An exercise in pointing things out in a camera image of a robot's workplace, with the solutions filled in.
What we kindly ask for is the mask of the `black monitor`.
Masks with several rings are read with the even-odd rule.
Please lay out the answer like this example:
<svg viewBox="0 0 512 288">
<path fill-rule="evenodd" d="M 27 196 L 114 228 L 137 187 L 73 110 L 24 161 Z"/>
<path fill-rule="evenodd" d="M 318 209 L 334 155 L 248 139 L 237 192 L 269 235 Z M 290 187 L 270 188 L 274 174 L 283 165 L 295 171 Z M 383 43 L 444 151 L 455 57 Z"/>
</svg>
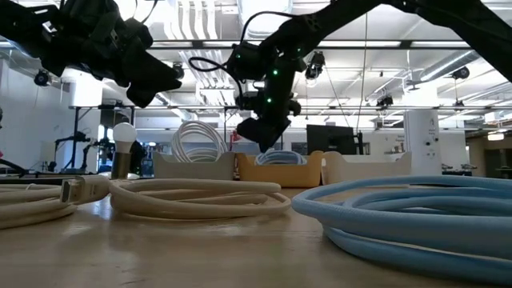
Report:
<svg viewBox="0 0 512 288">
<path fill-rule="evenodd" d="M 307 153 L 335 151 L 340 154 L 356 154 L 354 129 L 345 126 L 306 126 Z"/>
</svg>

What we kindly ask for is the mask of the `white plastic bin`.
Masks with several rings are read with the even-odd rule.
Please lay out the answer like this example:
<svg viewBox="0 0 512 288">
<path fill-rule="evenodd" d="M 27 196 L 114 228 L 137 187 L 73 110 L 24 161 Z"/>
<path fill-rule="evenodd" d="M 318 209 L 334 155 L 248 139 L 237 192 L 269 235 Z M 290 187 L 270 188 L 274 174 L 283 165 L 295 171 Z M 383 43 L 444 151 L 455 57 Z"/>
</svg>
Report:
<svg viewBox="0 0 512 288">
<path fill-rule="evenodd" d="M 322 155 L 322 183 L 397 177 L 411 174 L 411 152 L 383 155 L 342 155 L 336 151 Z"/>
</svg>

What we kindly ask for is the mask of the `black overhead frame bar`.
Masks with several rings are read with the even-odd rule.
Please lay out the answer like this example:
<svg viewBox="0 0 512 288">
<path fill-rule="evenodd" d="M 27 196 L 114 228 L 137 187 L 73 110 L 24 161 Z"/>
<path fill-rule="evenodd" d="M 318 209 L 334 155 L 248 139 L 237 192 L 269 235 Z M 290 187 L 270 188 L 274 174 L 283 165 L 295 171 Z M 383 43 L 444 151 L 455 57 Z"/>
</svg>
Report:
<svg viewBox="0 0 512 288">
<path fill-rule="evenodd" d="M 228 50 L 235 40 L 156 40 L 150 50 Z M 323 40 L 320 50 L 471 50 L 464 41 L 448 40 Z"/>
</svg>

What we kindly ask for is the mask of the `white column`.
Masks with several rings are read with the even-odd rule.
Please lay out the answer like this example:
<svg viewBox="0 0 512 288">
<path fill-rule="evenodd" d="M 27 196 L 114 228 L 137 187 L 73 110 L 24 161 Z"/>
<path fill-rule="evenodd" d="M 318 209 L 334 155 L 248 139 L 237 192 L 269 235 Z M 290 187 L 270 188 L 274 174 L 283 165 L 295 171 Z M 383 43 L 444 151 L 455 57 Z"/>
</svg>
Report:
<svg viewBox="0 0 512 288">
<path fill-rule="evenodd" d="M 408 110 L 404 115 L 406 150 L 411 153 L 412 175 L 441 175 L 438 112 Z"/>
</svg>

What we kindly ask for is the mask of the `yellow plastic bin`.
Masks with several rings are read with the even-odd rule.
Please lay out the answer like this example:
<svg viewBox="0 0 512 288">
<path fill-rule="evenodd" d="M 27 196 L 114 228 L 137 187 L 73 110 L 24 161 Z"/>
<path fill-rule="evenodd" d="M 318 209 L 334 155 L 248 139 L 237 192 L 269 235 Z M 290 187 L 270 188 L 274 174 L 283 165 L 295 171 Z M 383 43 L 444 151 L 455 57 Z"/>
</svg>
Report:
<svg viewBox="0 0 512 288">
<path fill-rule="evenodd" d="M 238 173 L 241 181 L 273 182 L 282 188 L 311 188 L 319 185 L 322 170 L 321 151 L 306 157 L 305 165 L 270 164 L 255 165 L 255 156 L 236 153 Z"/>
</svg>

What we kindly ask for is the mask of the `brass lamp with white bulb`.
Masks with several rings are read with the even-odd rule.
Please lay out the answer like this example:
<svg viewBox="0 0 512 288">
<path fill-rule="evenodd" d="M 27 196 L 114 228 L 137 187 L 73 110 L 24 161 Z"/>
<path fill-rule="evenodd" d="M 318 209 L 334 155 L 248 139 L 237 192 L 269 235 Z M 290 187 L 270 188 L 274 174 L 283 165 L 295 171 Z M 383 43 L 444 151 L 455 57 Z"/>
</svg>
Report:
<svg viewBox="0 0 512 288">
<path fill-rule="evenodd" d="M 111 171 L 112 179 L 127 179 L 130 171 L 130 150 L 136 137 L 136 129 L 128 122 L 119 123 L 113 128 L 115 151 Z"/>
</svg>

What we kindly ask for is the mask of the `black metal workstation frame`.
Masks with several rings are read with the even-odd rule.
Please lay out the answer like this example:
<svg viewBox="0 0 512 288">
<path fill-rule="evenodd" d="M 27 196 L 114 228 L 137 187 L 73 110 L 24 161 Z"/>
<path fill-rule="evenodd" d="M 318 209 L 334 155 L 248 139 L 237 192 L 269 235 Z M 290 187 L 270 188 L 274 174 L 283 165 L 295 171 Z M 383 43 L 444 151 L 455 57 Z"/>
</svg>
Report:
<svg viewBox="0 0 512 288">
<path fill-rule="evenodd" d="M 135 117 L 135 106 L 127 106 L 123 105 L 120 102 L 116 102 L 115 104 L 101 104 L 99 106 L 69 106 L 71 110 L 74 111 L 74 129 L 73 133 L 71 134 L 71 141 L 72 141 L 72 154 L 71 158 L 66 164 L 65 168 L 75 168 L 75 162 L 76 162 L 76 154 L 77 154 L 77 144 L 79 142 L 84 142 L 84 140 L 87 142 L 89 141 L 88 137 L 86 136 L 85 132 L 82 132 L 78 129 L 78 124 L 81 119 L 83 119 L 89 112 L 92 110 L 100 110 L 100 111 L 111 111 L 113 114 L 116 111 L 121 110 L 128 110 L 130 112 L 130 119 L 129 123 L 134 124 L 134 117 Z"/>
</svg>

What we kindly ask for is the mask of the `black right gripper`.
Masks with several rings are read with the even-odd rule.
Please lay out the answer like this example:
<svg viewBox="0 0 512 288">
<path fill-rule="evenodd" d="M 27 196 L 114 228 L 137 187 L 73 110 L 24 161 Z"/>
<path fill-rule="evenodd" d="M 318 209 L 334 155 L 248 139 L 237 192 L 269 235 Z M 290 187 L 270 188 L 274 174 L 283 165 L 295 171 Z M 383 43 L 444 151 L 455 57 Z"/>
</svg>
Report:
<svg viewBox="0 0 512 288">
<path fill-rule="evenodd" d="M 257 92 L 245 92 L 236 97 L 235 103 L 241 110 L 252 110 L 263 121 L 281 121 L 268 124 L 260 119 L 248 118 L 237 125 L 240 136 L 259 144 L 262 153 L 268 151 L 291 124 L 291 88 L 296 72 L 303 72 L 306 63 L 302 59 L 275 59 L 266 64 L 266 74 L 259 81 L 264 87 Z"/>
</svg>

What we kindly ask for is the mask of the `grey plastic bin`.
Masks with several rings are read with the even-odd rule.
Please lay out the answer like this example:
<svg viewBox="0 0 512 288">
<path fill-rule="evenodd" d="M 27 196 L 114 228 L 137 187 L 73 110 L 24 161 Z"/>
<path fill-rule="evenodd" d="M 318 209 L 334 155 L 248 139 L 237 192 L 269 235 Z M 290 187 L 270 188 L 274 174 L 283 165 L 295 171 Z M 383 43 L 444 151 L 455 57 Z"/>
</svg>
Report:
<svg viewBox="0 0 512 288">
<path fill-rule="evenodd" d="M 226 152 L 214 162 L 179 162 L 170 154 L 153 154 L 155 178 L 192 178 L 232 180 L 235 169 L 235 153 Z"/>
</svg>

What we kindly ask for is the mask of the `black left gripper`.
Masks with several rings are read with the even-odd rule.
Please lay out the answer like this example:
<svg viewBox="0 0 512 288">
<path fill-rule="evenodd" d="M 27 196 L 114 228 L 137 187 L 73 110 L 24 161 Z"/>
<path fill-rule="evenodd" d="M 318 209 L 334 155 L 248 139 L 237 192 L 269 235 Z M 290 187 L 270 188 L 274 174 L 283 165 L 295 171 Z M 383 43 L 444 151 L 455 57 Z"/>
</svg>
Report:
<svg viewBox="0 0 512 288">
<path fill-rule="evenodd" d="M 111 79 L 121 87 L 134 82 L 126 96 L 140 108 L 146 108 L 156 93 L 182 86 L 178 73 L 147 53 L 142 40 L 134 35 L 109 36 L 101 41 L 54 36 L 39 45 L 39 60 L 45 70 L 59 77 L 66 69 L 74 69 L 97 80 Z"/>
</svg>

